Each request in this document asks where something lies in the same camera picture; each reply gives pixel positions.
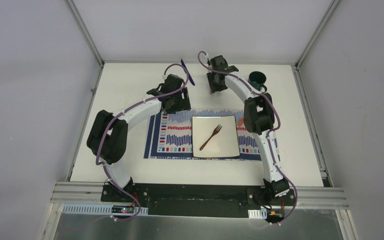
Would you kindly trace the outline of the white square plate black rim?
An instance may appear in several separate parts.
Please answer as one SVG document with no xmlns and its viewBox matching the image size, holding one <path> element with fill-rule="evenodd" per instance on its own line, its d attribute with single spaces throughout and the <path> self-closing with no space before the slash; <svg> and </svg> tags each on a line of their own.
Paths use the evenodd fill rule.
<svg viewBox="0 0 384 240">
<path fill-rule="evenodd" d="M 212 135 L 217 125 L 222 125 L 220 132 L 208 142 L 203 150 L 199 150 Z M 194 158 L 234 159 L 240 156 L 235 116 L 193 116 L 191 130 Z"/>
</svg>

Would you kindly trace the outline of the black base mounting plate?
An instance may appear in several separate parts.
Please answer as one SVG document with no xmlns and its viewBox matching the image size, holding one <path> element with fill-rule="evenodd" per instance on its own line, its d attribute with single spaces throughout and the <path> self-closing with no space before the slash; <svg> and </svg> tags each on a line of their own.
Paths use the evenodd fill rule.
<svg viewBox="0 0 384 240">
<path fill-rule="evenodd" d="M 111 183 L 103 185 L 102 202 L 126 203 L 136 198 L 153 216 L 248 218 L 261 207 L 273 210 L 292 207 L 296 196 L 291 189 L 269 199 L 262 186 L 134 183 L 121 192 Z"/>
</svg>

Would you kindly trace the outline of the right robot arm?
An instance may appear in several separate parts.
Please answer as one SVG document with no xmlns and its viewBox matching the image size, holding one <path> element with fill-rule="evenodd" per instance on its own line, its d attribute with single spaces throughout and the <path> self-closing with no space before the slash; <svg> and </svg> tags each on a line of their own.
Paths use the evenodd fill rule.
<svg viewBox="0 0 384 240">
<path fill-rule="evenodd" d="M 211 90 L 230 89 L 243 102 L 244 126 L 256 141 L 263 164 L 264 200 L 270 205 L 278 204 L 289 192 L 290 184 L 282 171 L 274 128 L 278 115 L 271 96 L 231 73 L 215 71 L 206 76 Z"/>
</svg>

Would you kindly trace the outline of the brown wooden fork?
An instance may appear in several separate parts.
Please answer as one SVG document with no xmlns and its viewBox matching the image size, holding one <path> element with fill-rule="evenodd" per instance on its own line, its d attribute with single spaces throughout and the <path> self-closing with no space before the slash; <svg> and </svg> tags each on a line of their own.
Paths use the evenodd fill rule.
<svg viewBox="0 0 384 240">
<path fill-rule="evenodd" d="M 220 132 L 220 130 L 222 129 L 222 125 L 221 124 L 219 124 L 219 125 L 217 125 L 215 128 L 214 128 L 214 130 L 213 130 L 213 132 L 212 132 L 212 134 L 211 134 L 211 136 L 200 146 L 200 148 L 199 148 L 199 150 L 200 151 L 202 151 L 205 147 L 206 147 L 206 145 L 208 144 L 208 142 L 215 136 L 215 135 L 217 135 L 219 132 Z"/>
</svg>

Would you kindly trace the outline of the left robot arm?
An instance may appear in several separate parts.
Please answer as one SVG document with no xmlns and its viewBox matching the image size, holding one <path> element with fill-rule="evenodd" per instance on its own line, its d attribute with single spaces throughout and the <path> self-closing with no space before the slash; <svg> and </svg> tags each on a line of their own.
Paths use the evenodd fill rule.
<svg viewBox="0 0 384 240">
<path fill-rule="evenodd" d="M 101 110 L 96 114 L 86 145 L 96 156 L 95 164 L 103 166 L 109 182 L 115 186 L 113 195 L 120 202 L 129 201 L 133 195 L 133 189 L 128 185 L 133 180 L 124 166 L 129 131 L 161 112 L 174 114 L 190 109 L 187 88 L 172 94 L 154 88 L 132 106 L 118 112 Z"/>
</svg>

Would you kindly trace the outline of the dark green mug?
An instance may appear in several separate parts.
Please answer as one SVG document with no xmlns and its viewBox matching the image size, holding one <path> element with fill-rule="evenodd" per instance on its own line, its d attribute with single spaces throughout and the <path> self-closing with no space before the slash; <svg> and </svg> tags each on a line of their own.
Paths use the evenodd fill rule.
<svg viewBox="0 0 384 240">
<path fill-rule="evenodd" d="M 251 86 L 262 93 L 266 93 L 268 90 L 265 85 L 266 81 L 267 77 L 263 72 L 253 71 L 248 75 L 248 82 Z"/>
</svg>

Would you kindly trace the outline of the blue plastic knife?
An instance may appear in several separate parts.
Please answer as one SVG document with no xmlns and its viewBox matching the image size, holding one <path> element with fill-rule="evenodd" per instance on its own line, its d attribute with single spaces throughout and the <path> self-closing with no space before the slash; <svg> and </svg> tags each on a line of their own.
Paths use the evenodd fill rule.
<svg viewBox="0 0 384 240">
<path fill-rule="evenodd" d="M 180 63 L 181 63 L 181 65 L 187 70 L 187 73 L 188 73 L 188 80 L 189 80 L 189 82 L 190 82 L 193 86 L 195 86 L 196 84 L 195 84 L 195 82 L 194 82 L 194 80 L 193 80 L 193 78 L 192 78 L 192 75 L 191 75 L 189 69 L 187 68 L 187 66 L 186 66 L 186 64 L 185 64 L 185 62 L 184 62 L 184 60 L 183 60 L 182 58 L 180 59 Z"/>
</svg>

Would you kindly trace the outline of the blue striped placemat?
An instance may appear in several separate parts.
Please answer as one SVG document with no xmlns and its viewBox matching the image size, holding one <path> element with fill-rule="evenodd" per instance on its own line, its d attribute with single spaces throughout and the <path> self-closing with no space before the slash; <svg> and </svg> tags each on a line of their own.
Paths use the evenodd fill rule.
<svg viewBox="0 0 384 240">
<path fill-rule="evenodd" d="M 240 109 L 194 108 L 149 118 L 144 158 L 262 161 L 271 158 L 266 138 L 247 131 Z"/>
</svg>

